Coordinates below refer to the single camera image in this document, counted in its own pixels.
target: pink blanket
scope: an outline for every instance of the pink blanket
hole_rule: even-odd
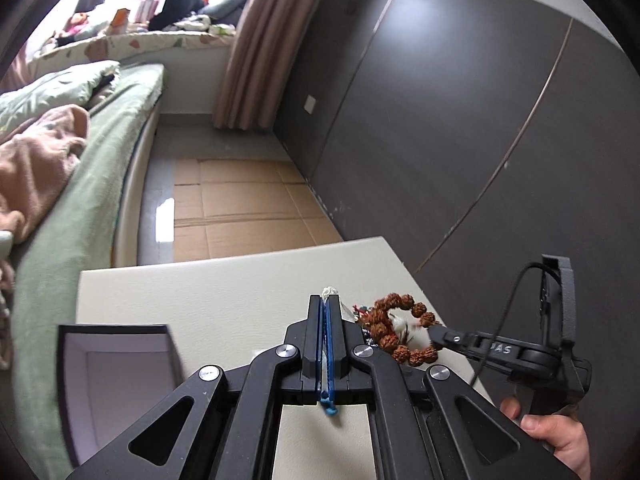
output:
[[[27,239],[65,189],[84,150],[88,125],[85,110],[62,106],[23,123],[0,145],[0,231],[10,231],[14,244]],[[13,286],[12,266],[0,261],[0,297]],[[2,329],[0,314],[0,368],[6,368],[10,343]]]

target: table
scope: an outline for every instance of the table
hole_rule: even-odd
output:
[[[309,295],[335,287],[347,305],[372,305],[390,292],[411,294],[434,312],[384,238],[278,253],[82,273],[76,321],[168,324],[185,375],[203,365],[243,366],[282,343],[306,318]],[[417,337],[428,337],[426,331]],[[469,380],[468,361],[444,349],[438,362]],[[478,391],[488,394],[481,384]],[[285,406],[273,479],[376,478],[365,406]]]

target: silver screw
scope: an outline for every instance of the silver screw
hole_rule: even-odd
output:
[[[446,381],[449,379],[451,372],[449,372],[449,369],[446,366],[435,365],[429,368],[429,375],[437,381]]]
[[[295,346],[289,344],[280,345],[276,348],[276,354],[278,354],[279,357],[292,357],[297,351],[298,349]]]
[[[353,349],[353,353],[356,357],[371,357],[373,355],[373,348],[369,345],[358,345]]]
[[[203,381],[215,381],[220,375],[220,370],[218,370],[217,366],[203,366],[198,375]]]

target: wall outlet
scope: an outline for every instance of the wall outlet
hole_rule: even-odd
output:
[[[316,107],[316,98],[312,95],[306,96],[305,102],[305,112],[311,115],[314,112],[314,108]]]

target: white box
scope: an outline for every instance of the white box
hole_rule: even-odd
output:
[[[58,405],[74,467],[183,381],[166,325],[60,325]]]

